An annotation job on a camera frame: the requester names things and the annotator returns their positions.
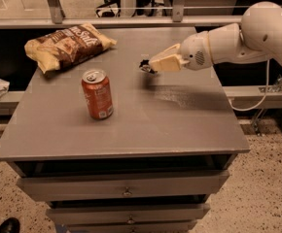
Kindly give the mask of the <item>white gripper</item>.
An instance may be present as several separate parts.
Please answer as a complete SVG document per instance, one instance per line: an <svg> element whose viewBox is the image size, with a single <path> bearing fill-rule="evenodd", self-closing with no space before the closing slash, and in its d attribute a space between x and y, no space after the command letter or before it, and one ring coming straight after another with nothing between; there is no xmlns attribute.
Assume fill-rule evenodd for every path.
<svg viewBox="0 0 282 233"><path fill-rule="evenodd" d="M159 58L151 58L150 67L156 71L178 72L183 66L191 70L201 70L213 65L208 32L193 34L182 44L175 44L159 53Z"/></svg>

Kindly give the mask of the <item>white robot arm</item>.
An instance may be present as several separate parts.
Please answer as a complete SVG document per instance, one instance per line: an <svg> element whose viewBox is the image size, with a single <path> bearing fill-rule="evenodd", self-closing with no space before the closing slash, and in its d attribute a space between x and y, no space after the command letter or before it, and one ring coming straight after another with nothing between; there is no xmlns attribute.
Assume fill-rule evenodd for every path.
<svg viewBox="0 0 282 233"><path fill-rule="evenodd" d="M260 2L246 10L239 24L195 33L149 60L152 70L209 68L218 63L251 64L274 59L282 66L282 8Z"/></svg>

